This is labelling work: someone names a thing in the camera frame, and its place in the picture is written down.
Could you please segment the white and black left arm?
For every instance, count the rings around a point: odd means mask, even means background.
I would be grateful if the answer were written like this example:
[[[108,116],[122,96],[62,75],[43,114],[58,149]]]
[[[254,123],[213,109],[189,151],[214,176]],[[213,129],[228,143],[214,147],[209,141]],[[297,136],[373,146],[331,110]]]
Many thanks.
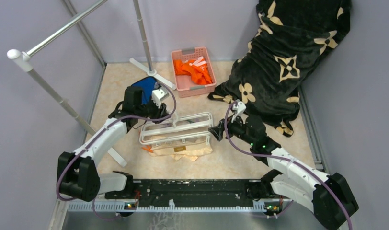
[[[129,86],[123,101],[119,102],[105,124],[85,144],[73,152],[63,152],[57,165],[57,198],[62,201],[80,199],[93,201],[97,195],[117,192],[123,198],[130,198],[135,192],[132,175],[113,171],[99,174],[97,166],[104,155],[123,138],[139,120],[161,123],[170,118],[175,110],[167,112],[164,100],[173,92],[164,84],[156,83],[149,93],[149,99],[141,87]]]

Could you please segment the cream boxer underwear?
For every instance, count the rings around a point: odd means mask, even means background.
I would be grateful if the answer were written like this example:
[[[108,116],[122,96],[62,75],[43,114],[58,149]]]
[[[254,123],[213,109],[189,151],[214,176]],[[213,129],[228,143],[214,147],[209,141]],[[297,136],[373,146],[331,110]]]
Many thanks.
[[[206,137],[189,138],[184,142],[182,140],[175,140],[162,144],[151,144],[151,146],[153,153],[148,152],[150,156],[170,156],[175,161],[181,158],[196,161],[199,157],[211,154],[213,151],[211,145],[207,144]]]

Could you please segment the orange clothes peg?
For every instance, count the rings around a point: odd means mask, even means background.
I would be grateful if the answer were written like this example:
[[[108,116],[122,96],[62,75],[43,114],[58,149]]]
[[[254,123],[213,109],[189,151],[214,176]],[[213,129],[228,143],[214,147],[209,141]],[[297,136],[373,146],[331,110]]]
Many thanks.
[[[153,150],[152,150],[152,146],[149,145],[149,146],[143,146],[141,147],[143,150],[149,152],[149,153],[153,153]]]

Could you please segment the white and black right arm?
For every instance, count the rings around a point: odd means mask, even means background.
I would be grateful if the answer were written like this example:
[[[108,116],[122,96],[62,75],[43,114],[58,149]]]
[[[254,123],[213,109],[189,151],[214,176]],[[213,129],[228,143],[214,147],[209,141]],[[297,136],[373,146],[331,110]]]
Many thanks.
[[[250,144],[247,154],[272,168],[261,179],[264,196],[282,195],[292,199],[311,211],[328,230],[338,230],[344,224],[353,229],[351,216],[359,205],[345,177],[337,172],[332,175],[322,172],[292,156],[268,137],[259,117],[243,120],[232,115],[208,131],[218,141],[237,137]]]

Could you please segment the white plastic clip hanger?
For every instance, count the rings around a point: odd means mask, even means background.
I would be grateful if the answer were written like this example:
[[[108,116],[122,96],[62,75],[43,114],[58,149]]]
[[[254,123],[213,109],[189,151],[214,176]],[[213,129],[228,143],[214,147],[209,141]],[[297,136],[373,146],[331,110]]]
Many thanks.
[[[190,140],[205,140],[210,144],[211,133],[208,131],[213,126],[213,116],[210,112],[202,112],[193,115],[179,116],[156,124],[149,122],[141,127],[139,142],[141,145],[171,144],[179,141],[183,144]]]

